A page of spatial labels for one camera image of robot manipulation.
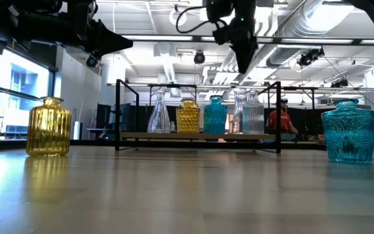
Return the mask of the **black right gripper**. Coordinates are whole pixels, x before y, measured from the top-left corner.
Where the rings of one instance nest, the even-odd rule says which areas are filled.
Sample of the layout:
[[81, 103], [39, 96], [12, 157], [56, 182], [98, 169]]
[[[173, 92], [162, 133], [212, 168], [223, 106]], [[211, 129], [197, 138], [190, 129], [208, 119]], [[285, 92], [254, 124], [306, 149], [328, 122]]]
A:
[[230, 24], [231, 49], [235, 52], [238, 71], [245, 74], [258, 49], [254, 19], [233, 19]]

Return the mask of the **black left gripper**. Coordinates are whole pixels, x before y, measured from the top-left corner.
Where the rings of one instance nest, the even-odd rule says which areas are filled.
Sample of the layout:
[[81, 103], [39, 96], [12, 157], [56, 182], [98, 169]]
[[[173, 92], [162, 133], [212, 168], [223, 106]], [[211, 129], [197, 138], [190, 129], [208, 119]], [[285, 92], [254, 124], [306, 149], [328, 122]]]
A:
[[71, 36], [64, 46], [80, 48], [96, 56], [129, 49], [133, 41], [106, 28], [101, 20], [93, 20], [96, 0], [63, 0], [67, 3], [66, 18], [71, 22]]

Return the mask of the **tall blue textured glass vase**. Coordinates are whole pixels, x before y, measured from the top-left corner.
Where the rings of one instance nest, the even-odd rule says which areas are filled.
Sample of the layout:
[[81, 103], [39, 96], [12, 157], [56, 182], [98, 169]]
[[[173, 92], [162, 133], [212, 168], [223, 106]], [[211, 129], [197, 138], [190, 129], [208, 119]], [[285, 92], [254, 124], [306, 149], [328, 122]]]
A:
[[222, 96], [210, 96], [210, 104], [204, 109], [204, 132], [224, 134], [227, 119], [227, 106], [222, 104]]

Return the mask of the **yellow diamond-textured glass vase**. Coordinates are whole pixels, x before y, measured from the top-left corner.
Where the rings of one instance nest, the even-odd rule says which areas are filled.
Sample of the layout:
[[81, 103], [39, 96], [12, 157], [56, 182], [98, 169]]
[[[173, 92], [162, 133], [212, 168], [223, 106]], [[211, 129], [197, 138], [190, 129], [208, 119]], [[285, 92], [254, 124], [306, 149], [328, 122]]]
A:
[[177, 132], [199, 133], [200, 109], [195, 100], [183, 99], [182, 106], [176, 109]]

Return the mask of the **yellow ribbed glass vase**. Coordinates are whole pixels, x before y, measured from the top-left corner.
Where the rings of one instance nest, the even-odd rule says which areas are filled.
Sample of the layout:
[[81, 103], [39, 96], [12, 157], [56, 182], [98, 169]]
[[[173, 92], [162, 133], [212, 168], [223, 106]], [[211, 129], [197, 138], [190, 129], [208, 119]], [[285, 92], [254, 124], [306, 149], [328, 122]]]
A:
[[31, 157], [64, 157], [69, 152], [71, 111], [63, 99], [46, 96], [29, 111], [26, 153]]

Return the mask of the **wooden shelf board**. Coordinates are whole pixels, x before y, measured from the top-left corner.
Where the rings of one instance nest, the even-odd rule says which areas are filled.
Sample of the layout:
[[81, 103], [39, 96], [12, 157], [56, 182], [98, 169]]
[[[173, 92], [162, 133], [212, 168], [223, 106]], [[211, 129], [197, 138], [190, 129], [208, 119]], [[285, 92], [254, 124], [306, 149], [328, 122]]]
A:
[[204, 133], [144, 133], [122, 132], [117, 137], [122, 138], [153, 138], [153, 139], [230, 139], [230, 140], [276, 140], [275, 135], [235, 135], [235, 134], [204, 134]]

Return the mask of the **person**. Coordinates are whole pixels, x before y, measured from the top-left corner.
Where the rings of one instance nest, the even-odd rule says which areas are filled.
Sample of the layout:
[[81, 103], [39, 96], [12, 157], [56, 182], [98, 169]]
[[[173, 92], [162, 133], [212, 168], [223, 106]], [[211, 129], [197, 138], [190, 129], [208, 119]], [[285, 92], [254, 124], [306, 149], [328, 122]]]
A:
[[[280, 101], [280, 131], [281, 133], [293, 133], [298, 135], [298, 130], [293, 126], [292, 120], [289, 114], [286, 112], [287, 108], [287, 99], [282, 99]], [[269, 114], [269, 119], [266, 122], [266, 127], [270, 127], [272, 129], [277, 128], [277, 111], [273, 110]]]

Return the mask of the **dark computer monitor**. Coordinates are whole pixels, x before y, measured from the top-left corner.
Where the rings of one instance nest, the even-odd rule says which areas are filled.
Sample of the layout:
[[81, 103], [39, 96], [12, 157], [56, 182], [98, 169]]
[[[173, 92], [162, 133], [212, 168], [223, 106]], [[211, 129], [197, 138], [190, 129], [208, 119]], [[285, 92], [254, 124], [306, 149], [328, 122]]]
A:
[[131, 105], [129, 103], [121, 104], [119, 106], [118, 115], [116, 115], [115, 105], [97, 105], [96, 128], [115, 130], [116, 117], [119, 120], [121, 131], [129, 130]]

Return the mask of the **large dark-framed window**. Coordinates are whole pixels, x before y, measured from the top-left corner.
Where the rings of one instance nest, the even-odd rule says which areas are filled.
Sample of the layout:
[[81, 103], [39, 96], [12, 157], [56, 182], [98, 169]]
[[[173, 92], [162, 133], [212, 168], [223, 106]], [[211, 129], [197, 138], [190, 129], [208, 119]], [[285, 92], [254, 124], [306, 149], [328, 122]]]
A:
[[25, 138], [29, 111], [52, 92], [52, 71], [4, 50], [0, 54], [0, 140]]

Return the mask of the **black background partition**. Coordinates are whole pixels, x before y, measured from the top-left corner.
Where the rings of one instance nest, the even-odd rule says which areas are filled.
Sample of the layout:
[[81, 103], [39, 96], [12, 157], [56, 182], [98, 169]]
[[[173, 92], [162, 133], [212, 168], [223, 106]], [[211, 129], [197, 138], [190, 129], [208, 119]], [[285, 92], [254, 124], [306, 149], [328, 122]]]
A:
[[323, 135], [327, 144], [369, 144], [374, 141], [374, 111], [357, 107], [287, 110], [302, 135]]

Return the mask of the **squat blue embossed glass vase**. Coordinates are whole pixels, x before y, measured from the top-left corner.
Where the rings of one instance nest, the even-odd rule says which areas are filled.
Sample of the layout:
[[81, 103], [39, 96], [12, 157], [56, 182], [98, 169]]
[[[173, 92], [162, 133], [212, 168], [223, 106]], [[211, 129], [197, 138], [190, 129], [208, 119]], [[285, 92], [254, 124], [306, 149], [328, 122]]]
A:
[[374, 152], [374, 111], [359, 109], [357, 99], [340, 99], [321, 114], [329, 161], [370, 164]]

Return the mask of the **black metal shelf frame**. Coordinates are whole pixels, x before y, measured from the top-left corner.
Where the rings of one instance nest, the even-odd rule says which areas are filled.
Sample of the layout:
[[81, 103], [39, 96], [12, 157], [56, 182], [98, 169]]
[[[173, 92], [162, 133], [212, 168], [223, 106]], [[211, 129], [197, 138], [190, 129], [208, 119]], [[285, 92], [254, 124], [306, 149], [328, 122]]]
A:
[[207, 139], [207, 140], [187, 140], [187, 139], [153, 139], [153, 138], [122, 138], [122, 139], [117, 139], [116, 137], [122, 133], [122, 132], [143, 132], [141, 130], [139, 130], [139, 126], [140, 126], [140, 116], [139, 116], [139, 113], [140, 113], [140, 95], [139, 93], [137, 93], [130, 85], [128, 85], [126, 82], [118, 79], [116, 80], [116, 83], [115, 83], [115, 89], [116, 89], [116, 98], [115, 98], [115, 104], [116, 104], [116, 115], [118, 115], [118, 112], [119, 112], [119, 106], [121, 105], [121, 98], [120, 98], [120, 94], [121, 94], [121, 87], [125, 87], [126, 89], [130, 90], [136, 97], [136, 106], [135, 106], [135, 110], [134, 110], [134, 113], [135, 113], [135, 117], [133, 119], [130, 119], [130, 123], [133, 123], [134, 126], [135, 126], [135, 130], [134, 131], [121, 131], [120, 130], [120, 126], [119, 126], [119, 120], [118, 120], [118, 117], [116, 117], [116, 128], [114, 130], [114, 134], [115, 134], [115, 149], [116, 150], [119, 150], [121, 147], [119, 147], [119, 143], [121, 141], [160, 141], [160, 142], [187, 142], [187, 141], [191, 141], [191, 142], [250, 142], [250, 143], [273, 143], [275, 142], [275, 144], [277, 145], [277, 149], [261, 149], [261, 150], [266, 150], [268, 152], [275, 152], [277, 154], [280, 154], [281, 153], [281, 131], [280, 130], [276, 130], [274, 135], [276, 136], [276, 140], [230, 140], [230, 139]]

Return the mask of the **black background workstation frame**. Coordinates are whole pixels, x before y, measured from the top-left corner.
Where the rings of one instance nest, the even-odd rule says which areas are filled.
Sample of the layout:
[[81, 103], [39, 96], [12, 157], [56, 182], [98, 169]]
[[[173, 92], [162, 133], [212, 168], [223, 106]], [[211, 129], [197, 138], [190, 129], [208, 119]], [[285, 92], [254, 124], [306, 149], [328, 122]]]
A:
[[302, 91], [302, 93], [308, 96], [312, 100], [312, 110], [315, 109], [315, 90], [316, 87], [303, 87], [303, 86], [284, 86], [281, 88], [284, 93], [291, 91]]

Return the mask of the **silver ceiling air duct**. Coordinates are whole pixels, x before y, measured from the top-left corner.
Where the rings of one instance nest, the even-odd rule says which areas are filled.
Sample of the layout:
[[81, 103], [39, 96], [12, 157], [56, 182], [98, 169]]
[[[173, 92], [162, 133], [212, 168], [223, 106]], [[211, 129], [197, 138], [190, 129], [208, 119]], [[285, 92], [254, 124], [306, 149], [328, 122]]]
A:
[[325, 36], [354, 9], [352, 5], [324, 5], [324, 0], [305, 0], [279, 27], [276, 36], [313, 38]]

